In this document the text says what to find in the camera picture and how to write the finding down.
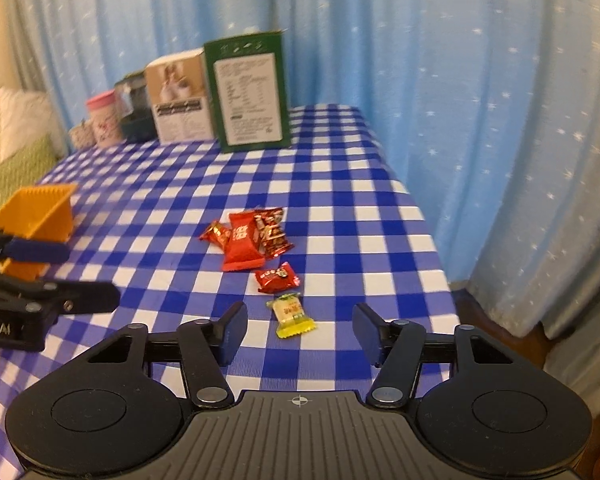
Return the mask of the small red gold candy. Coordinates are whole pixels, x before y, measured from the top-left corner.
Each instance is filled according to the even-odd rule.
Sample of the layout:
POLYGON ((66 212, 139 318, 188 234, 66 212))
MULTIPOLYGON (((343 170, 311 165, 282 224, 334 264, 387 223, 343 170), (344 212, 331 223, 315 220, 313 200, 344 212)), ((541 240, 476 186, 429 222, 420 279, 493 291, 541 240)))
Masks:
POLYGON ((225 252, 226 246, 232 236, 232 230, 220 220, 213 220, 199 235, 204 240, 225 252))

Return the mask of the large red candy packet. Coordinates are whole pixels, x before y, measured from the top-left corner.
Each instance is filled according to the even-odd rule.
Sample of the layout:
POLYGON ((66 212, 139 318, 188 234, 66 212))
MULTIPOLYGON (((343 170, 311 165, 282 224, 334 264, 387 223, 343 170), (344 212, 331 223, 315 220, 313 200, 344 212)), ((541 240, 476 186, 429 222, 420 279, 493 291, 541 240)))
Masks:
POLYGON ((264 264, 254 212, 230 214, 230 239, 225 248, 222 271, 256 270, 264 264))

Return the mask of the yellow candy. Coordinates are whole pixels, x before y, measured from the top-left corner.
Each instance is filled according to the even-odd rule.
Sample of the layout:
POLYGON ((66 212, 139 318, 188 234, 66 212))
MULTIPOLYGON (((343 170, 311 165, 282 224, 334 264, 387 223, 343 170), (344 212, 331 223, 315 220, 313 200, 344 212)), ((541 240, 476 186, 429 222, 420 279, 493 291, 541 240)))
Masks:
POLYGON ((268 301, 266 306, 276 317, 276 335, 280 339, 299 336, 316 329, 314 319, 303 309, 298 292, 277 296, 268 301))

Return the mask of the dark red printed snack packet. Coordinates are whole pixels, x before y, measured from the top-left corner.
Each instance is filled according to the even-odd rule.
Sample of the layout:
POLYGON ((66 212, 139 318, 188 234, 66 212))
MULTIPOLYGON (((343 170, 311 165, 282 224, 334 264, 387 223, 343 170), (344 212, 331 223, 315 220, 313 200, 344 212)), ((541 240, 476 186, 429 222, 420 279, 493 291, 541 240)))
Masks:
POLYGON ((282 227, 283 208, 256 209, 253 215, 259 231, 260 248, 265 258, 277 258, 294 248, 282 227))

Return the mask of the orange plastic tray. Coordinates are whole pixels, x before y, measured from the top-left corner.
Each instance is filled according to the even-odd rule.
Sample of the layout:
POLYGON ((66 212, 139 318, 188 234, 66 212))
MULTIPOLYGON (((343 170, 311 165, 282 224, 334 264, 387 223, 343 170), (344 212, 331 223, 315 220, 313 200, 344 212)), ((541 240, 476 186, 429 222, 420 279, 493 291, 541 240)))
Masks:
POLYGON ((29 240, 68 243, 73 233, 71 196, 78 186, 25 186, 0 208, 0 229, 29 240))

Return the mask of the green sofa cushion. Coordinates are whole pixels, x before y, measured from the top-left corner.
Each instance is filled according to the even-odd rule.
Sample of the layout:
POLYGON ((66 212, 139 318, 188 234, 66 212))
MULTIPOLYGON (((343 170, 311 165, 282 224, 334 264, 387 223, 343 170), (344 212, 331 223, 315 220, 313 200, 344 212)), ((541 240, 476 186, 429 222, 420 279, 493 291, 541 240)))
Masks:
POLYGON ((41 136, 0 162, 0 208, 23 186, 34 185, 58 163, 50 138, 41 136))

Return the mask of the grey lace-trimmed cover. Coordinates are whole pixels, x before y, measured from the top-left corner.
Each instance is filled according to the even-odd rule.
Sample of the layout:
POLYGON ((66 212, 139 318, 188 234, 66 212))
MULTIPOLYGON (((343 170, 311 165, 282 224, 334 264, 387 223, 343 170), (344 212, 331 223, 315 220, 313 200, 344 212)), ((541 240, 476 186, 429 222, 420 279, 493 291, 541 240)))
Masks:
POLYGON ((593 415, 600 414, 600 288, 584 296, 568 287, 552 310, 554 333, 565 338, 548 352, 544 372, 577 393, 593 415))

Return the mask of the white pillow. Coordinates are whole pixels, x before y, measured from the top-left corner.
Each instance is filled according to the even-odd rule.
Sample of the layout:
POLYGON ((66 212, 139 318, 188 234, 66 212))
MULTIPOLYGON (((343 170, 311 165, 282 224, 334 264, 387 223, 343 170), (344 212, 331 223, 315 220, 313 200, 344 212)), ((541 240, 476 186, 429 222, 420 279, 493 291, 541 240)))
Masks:
POLYGON ((45 92, 0 88, 0 162, 48 136, 57 158, 69 153, 67 136, 45 92))

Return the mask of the small patterned ceramic cup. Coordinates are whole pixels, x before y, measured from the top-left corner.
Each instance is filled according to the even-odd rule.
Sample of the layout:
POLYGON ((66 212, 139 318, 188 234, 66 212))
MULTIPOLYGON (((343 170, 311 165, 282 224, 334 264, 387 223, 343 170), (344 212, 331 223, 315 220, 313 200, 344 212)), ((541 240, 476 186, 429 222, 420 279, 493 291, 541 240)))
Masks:
POLYGON ((76 151, 88 150, 96 145, 94 128, 91 119, 82 120, 68 132, 72 147, 76 151))

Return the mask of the pink cartoon tumbler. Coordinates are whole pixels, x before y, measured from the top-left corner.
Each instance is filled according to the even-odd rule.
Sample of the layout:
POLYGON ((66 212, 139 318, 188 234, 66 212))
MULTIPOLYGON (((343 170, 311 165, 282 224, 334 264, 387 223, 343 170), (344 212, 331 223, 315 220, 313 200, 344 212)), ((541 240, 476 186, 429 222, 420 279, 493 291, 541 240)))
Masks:
POLYGON ((123 141, 114 90, 99 93, 86 101, 96 145, 111 148, 123 141))

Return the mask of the dark green glass humidifier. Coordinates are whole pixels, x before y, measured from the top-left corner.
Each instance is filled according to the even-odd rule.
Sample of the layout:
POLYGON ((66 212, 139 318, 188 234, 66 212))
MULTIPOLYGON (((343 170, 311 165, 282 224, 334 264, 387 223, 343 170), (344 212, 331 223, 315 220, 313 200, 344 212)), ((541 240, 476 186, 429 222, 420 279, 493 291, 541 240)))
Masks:
POLYGON ((114 84, 119 124, 123 139, 131 143, 145 143, 157 139, 146 86, 145 72, 125 75, 114 84))

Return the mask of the white beige product box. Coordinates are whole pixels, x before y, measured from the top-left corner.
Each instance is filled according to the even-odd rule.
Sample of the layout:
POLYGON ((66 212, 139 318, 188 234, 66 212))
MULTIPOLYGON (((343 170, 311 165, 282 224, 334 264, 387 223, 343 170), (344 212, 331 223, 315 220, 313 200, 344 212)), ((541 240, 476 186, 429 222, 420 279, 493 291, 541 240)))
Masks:
POLYGON ((161 144, 213 140, 203 48, 160 56, 144 74, 161 144))

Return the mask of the blue white checkered tablecloth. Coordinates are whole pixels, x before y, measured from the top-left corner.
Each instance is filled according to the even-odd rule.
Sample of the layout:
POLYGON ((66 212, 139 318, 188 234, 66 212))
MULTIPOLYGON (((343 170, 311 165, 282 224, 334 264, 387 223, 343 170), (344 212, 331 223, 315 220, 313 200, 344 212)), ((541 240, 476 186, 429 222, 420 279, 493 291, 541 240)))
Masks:
POLYGON ((453 329, 428 226, 362 113, 305 106, 290 124, 279 150, 129 144, 46 174, 73 186, 71 254, 48 276, 110 282, 120 304, 61 316, 40 352, 0 349, 0 479, 19 474, 4 430, 12 399, 125 325, 172 332, 243 302, 248 330, 225 370, 235 392, 366 391, 375 373, 351 328, 359 302, 453 329))

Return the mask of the green carton box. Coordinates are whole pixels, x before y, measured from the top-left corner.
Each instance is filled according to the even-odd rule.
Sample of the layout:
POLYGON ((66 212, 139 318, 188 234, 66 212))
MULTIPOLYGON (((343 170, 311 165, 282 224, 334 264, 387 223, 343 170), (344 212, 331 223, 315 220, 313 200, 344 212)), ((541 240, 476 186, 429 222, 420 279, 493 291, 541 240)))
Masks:
POLYGON ((224 153, 291 144, 280 30, 204 44, 207 89, 224 153))

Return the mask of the blue star curtain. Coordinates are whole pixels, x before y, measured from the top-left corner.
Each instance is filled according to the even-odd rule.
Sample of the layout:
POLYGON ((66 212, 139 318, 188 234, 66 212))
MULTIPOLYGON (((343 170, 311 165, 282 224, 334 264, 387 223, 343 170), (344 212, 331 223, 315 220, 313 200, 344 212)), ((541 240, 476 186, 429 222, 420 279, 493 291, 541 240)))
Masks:
POLYGON ((355 106, 446 277, 515 336, 600 307, 600 0, 6 0, 64 126, 160 55, 279 29, 292 105, 355 106))

